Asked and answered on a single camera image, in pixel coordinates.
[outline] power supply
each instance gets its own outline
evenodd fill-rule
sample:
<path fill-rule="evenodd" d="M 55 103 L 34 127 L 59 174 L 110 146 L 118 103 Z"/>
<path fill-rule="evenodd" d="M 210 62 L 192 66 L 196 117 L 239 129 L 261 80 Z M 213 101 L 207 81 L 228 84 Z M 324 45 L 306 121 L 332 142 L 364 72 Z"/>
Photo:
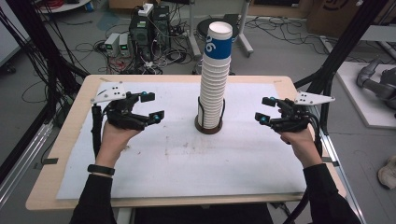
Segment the power supply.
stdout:
<path fill-rule="evenodd" d="M 152 19 L 154 21 L 154 33 L 157 47 L 161 50 L 171 48 L 169 6 L 157 6 L 154 8 Z"/>
<path fill-rule="evenodd" d="M 120 34 L 120 54 L 121 57 L 131 56 L 131 40 L 128 34 Z"/>
<path fill-rule="evenodd" d="M 120 34 L 111 34 L 105 42 L 107 55 L 109 57 L 117 57 L 120 53 Z"/>
<path fill-rule="evenodd" d="M 145 61 L 153 60 L 153 28 L 148 17 L 133 15 L 131 24 L 129 25 L 129 33 L 134 47 L 136 59 L 141 57 Z"/>

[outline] shoe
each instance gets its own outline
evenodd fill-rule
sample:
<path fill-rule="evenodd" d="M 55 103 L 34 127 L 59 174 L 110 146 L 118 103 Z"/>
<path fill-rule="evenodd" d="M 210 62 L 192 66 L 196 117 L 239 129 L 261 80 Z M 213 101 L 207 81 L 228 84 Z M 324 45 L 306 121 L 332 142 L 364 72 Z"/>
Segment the shoe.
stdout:
<path fill-rule="evenodd" d="M 388 159 L 388 164 L 378 171 L 379 182 L 388 189 L 396 188 L 396 156 Z"/>

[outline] stack of paper cups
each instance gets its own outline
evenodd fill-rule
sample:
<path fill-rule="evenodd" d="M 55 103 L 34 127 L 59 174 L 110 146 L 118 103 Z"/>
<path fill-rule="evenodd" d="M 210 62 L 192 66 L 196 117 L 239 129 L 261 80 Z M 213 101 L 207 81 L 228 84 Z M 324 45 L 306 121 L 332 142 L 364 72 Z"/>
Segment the stack of paper cups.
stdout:
<path fill-rule="evenodd" d="M 223 99 L 230 71 L 233 27 L 222 21 L 209 25 L 202 62 L 201 93 L 195 126 L 202 133 L 221 128 Z"/>

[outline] black long sleeve shirt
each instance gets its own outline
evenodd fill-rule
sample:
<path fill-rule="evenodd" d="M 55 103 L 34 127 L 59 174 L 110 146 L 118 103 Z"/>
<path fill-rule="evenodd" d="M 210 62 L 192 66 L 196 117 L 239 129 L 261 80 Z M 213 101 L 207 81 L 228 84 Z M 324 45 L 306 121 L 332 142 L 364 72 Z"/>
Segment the black long sleeve shirt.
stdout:
<path fill-rule="evenodd" d="M 309 188 L 311 217 L 315 224 L 361 223 L 347 201 L 338 194 L 325 164 L 305 168 L 304 176 Z M 112 178 L 90 175 L 70 223 L 115 224 L 110 204 L 112 183 Z"/>

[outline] wristband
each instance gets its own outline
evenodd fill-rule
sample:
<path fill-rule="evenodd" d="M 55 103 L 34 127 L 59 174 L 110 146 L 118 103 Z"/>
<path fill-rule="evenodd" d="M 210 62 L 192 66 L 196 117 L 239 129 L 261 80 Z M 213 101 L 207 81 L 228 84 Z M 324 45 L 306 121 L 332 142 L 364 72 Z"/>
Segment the wristband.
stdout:
<path fill-rule="evenodd" d="M 103 175 L 114 175 L 114 172 L 116 170 L 113 168 L 105 167 L 105 166 L 100 166 L 100 165 L 89 165 L 88 166 L 88 172 L 90 173 L 99 173 Z"/>

